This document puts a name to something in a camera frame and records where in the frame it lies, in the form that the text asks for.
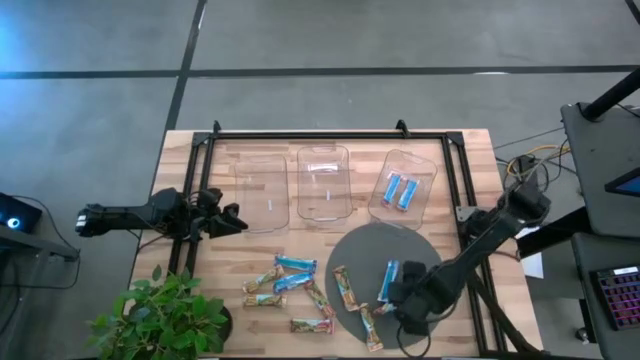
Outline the black device with blue light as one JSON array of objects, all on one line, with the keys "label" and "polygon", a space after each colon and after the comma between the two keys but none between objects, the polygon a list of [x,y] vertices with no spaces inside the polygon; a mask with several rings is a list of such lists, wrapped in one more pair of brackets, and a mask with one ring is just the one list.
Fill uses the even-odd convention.
[{"label": "black device with blue light", "polygon": [[40,209],[0,193],[0,225],[10,230],[32,233],[41,216]]}]

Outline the white paper sheet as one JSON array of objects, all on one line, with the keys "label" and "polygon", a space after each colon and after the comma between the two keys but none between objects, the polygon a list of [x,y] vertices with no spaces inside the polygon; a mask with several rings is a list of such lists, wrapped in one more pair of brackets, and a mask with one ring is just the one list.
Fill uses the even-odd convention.
[{"label": "white paper sheet", "polygon": [[[534,233],[538,230],[539,227],[525,227],[515,236],[515,239],[520,240],[522,237]],[[527,277],[536,279],[544,278],[543,259],[540,252],[527,257],[525,257],[524,255],[520,255],[519,262],[521,263],[524,274]]]}]

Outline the black plant pot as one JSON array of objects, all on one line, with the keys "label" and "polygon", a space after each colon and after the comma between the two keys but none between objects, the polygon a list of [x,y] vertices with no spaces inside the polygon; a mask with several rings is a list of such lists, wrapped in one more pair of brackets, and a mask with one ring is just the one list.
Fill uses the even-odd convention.
[{"label": "black plant pot", "polygon": [[233,330],[233,318],[231,312],[226,307],[221,309],[220,315],[224,316],[226,321],[219,325],[218,335],[223,342],[226,342]]}]

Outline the clear plastic bin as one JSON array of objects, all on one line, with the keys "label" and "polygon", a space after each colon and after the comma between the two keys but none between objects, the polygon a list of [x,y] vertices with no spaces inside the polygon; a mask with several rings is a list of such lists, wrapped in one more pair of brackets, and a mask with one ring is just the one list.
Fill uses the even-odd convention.
[{"label": "clear plastic bin", "polygon": [[248,233],[271,233],[289,224],[287,162],[282,155],[241,157],[234,164],[239,217]]},{"label": "clear plastic bin", "polygon": [[298,214],[334,222],[353,211],[349,151],[340,145],[305,146],[297,153]]},{"label": "clear plastic bin", "polygon": [[[382,204],[382,198],[391,173],[399,174],[402,181],[393,203],[390,206],[385,206]],[[386,155],[368,205],[372,220],[418,230],[422,226],[431,188],[437,174],[437,166],[431,160],[399,149],[390,150]],[[397,202],[408,179],[417,180],[419,185],[408,210],[401,211],[397,208]]]}]

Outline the backlit keyboard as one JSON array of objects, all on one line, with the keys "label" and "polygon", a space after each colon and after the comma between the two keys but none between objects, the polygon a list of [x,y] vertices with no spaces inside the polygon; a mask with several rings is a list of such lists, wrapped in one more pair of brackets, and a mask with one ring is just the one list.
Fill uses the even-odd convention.
[{"label": "backlit keyboard", "polygon": [[590,279],[615,331],[640,328],[640,266],[593,271]]}]

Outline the black aluminium frame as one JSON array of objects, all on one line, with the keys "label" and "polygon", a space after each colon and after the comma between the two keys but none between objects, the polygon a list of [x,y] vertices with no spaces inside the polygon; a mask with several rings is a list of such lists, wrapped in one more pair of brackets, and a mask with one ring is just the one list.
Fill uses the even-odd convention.
[{"label": "black aluminium frame", "polygon": [[[493,157],[490,156],[494,153],[486,129],[409,129],[404,121],[398,120],[396,128],[391,130],[232,131],[218,129],[217,134],[214,132],[214,130],[171,130],[166,132],[158,159],[153,189],[158,190],[160,185],[175,185],[182,189],[188,181],[191,181],[191,185],[187,188],[191,189],[199,186],[201,181],[209,181],[209,185],[224,187],[222,191],[225,194],[224,199],[227,199],[232,197],[229,195],[233,191],[230,185],[232,179],[231,175],[223,175],[221,172],[222,170],[230,170],[230,165],[226,165],[227,162],[222,166],[223,160],[226,161],[227,158],[235,160],[235,157],[231,158],[230,156],[236,153],[261,155],[262,152],[267,151],[261,149],[272,149],[276,146],[277,149],[269,150],[269,152],[282,153],[286,159],[290,159],[287,160],[288,181],[293,188],[293,190],[289,190],[290,200],[288,200],[291,209],[289,215],[290,232],[282,236],[292,235],[294,240],[298,235],[308,235],[309,237],[313,235],[316,240],[327,239],[329,242],[326,243],[327,250],[324,252],[315,246],[318,244],[311,244],[315,246],[311,253],[319,255],[323,261],[329,256],[329,246],[333,246],[338,239],[337,236],[346,231],[342,230],[343,228],[347,229],[349,226],[355,227],[364,224],[366,209],[362,194],[365,190],[372,189],[373,175],[371,174],[382,166],[383,145],[385,153],[387,150],[397,148],[411,151],[417,155],[428,153],[429,156],[435,156],[433,161],[436,163],[436,167],[440,171],[444,171],[445,175],[443,176],[442,172],[437,175],[435,190],[431,193],[432,199],[435,198],[435,203],[428,205],[428,209],[435,209],[433,211],[436,215],[425,215],[423,224],[426,225],[423,225],[420,231],[426,234],[425,236],[428,236],[429,240],[440,241],[438,244],[445,246],[444,250],[449,252],[457,250],[461,246],[464,247],[468,242],[467,238],[459,234],[459,228],[462,225],[457,220],[456,206],[478,205],[476,190],[487,190],[488,193],[482,193],[480,205],[492,207],[502,192],[497,165],[495,165]],[[342,232],[338,232],[339,227],[335,227],[330,232],[301,228],[302,220],[292,220],[294,215],[291,214],[298,204],[297,195],[294,194],[297,194],[297,185],[294,184],[297,181],[297,175],[293,173],[297,171],[294,170],[293,164],[294,150],[297,151],[296,146],[312,145],[312,143],[316,145],[340,144],[347,147],[351,154],[352,180],[350,184],[352,186],[352,200],[355,201],[355,205],[353,205],[354,213],[349,218],[350,220],[347,220],[345,225],[340,225]],[[524,289],[524,273],[523,270],[516,269],[515,260],[511,260],[512,263],[508,264],[506,258],[500,258],[497,255],[494,257],[495,259],[485,260],[478,269],[480,271],[479,277],[484,282],[484,288],[491,294],[493,300],[497,301],[499,292],[496,291],[495,285],[499,285],[499,283],[496,282],[497,280],[494,281],[494,277],[501,276],[496,275],[497,271],[513,270],[512,275],[516,276],[518,289]],[[474,345],[465,345],[470,344],[469,342],[464,344],[456,342],[462,339],[462,335],[452,334],[446,339],[444,335],[438,335],[440,337],[436,338],[437,341],[432,338],[434,339],[430,350],[432,355],[429,355],[431,359],[436,357],[507,359],[508,356],[516,358],[520,355],[521,358],[524,358],[526,353],[516,352],[513,343],[500,328],[495,316],[489,313],[477,291],[470,290],[470,294],[463,297],[462,305],[464,306],[458,307],[458,310],[467,309],[468,314],[463,313],[464,316],[460,320],[449,318],[446,320],[448,322],[446,326],[456,321],[456,324],[461,324],[460,326],[467,326],[462,330],[473,334],[471,339],[473,342],[471,343]],[[271,357],[272,355],[267,355],[271,354],[267,350],[279,349],[273,346],[267,347],[267,345],[275,345],[276,338],[281,343],[289,336],[283,333],[277,334],[279,337],[274,338],[273,344],[267,342],[263,347],[237,347],[236,345],[239,346],[238,337],[242,333],[240,324],[253,325],[253,323],[247,323],[244,318],[241,319],[239,310],[234,311],[235,313],[232,311],[234,332],[231,335],[233,341],[227,342],[229,347],[225,348],[229,349],[230,355],[225,354],[222,356],[224,358]],[[440,329],[446,330],[445,320],[441,324]]]}]

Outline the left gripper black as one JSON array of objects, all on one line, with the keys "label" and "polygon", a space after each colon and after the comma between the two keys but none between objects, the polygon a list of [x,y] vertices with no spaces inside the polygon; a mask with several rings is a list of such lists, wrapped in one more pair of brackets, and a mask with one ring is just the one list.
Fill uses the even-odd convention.
[{"label": "left gripper black", "polygon": [[226,205],[222,213],[219,201],[222,192],[212,188],[195,192],[195,201],[189,203],[189,239],[201,240],[204,231],[209,238],[217,238],[241,233],[248,229],[248,224],[238,219],[240,206],[237,203]]}]

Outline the black pole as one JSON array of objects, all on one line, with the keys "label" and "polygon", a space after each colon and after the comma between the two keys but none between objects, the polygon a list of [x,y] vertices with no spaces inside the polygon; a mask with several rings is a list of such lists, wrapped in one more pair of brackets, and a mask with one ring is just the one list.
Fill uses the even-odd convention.
[{"label": "black pole", "polygon": [[592,103],[581,110],[582,116],[590,122],[599,118],[620,101],[640,89],[640,68],[635,69]]}]

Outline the grey side stand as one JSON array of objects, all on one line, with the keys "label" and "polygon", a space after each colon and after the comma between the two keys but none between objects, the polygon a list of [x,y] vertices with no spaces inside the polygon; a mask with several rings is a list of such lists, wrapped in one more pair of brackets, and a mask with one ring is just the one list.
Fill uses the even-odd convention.
[{"label": "grey side stand", "polygon": [[35,235],[11,230],[0,225],[0,248],[45,251],[48,255],[58,255],[67,261],[75,261],[79,255],[70,247],[41,239]]}]

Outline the green leafy plant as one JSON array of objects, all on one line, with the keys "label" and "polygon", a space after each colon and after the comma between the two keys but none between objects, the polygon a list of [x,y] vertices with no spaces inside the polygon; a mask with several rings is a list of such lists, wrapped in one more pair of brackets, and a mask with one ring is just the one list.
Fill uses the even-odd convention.
[{"label": "green leafy plant", "polygon": [[114,301],[112,312],[90,321],[87,345],[100,360],[199,360],[218,354],[224,300],[198,292],[199,278],[184,271],[162,279],[156,267]]}]

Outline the tablet screen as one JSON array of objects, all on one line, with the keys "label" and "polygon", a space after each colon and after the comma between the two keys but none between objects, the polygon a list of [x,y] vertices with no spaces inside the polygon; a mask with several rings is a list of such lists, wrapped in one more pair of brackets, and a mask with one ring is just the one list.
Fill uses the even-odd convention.
[{"label": "tablet screen", "polygon": [[606,183],[604,188],[607,193],[640,198],[640,167]]}]

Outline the dark lower desk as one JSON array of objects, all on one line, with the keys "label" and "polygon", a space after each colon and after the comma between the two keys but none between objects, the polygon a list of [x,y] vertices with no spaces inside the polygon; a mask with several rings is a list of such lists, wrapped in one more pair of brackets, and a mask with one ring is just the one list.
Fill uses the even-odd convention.
[{"label": "dark lower desk", "polygon": [[590,279],[593,271],[640,266],[640,240],[577,233],[571,244],[584,293],[580,300],[584,337],[599,347],[604,360],[640,360],[640,328],[615,331]]}]

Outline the round grey mat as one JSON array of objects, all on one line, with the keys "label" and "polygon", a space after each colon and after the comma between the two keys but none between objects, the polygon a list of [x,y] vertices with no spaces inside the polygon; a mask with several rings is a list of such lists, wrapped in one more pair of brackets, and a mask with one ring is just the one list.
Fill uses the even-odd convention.
[{"label": "round grey mat", "polygon": [[371,223],[347,233],[331,252],[325,270],[325,292],[337,314],[338,325],[367,350],[366,330],[358,311],[344,306],[333,270],[345,266],[356,302],[375,310],[389,261],[416,261],[430,268],[442,262],[435,248],[419,233],[395,225]]}]

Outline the black power adapter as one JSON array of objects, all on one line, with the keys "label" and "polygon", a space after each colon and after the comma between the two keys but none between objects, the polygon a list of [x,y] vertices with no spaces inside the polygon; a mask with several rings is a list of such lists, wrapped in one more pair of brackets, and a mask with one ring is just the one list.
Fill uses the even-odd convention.
[{"label": "black power adapter", "polygon": [[537,158],[532,155],[522,155],[517,158],[515,169],[518,173],[518,181],[530,186],[538,186],[537,179]]}]

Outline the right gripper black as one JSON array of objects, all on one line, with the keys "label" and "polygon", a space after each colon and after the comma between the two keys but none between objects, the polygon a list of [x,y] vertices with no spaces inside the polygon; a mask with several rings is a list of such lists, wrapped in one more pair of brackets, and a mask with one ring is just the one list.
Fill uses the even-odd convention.
[{"label": "right gripper black", "polygon": [[427,336],[427,320],[443,320],[456,303],[458,275],[454,264],[440,264],[430,269],[422,262],[405,261],[401,274],[389,284],[391,303],[402,303],[412,293],[412,310],[400,307],[398,321],[405,333]]}]

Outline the grey desk top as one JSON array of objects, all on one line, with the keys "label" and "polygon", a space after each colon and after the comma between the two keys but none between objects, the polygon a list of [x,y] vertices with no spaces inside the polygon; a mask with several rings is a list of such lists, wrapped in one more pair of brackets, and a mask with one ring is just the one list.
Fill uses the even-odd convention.
[{"label": "grey desk top", "polygon": [[583,118],[576,105],[561,108],[592,230],[640,238],[640,197],[608,193],[605,185],[640,168],[640,118],[614,108],[599,122]]}]

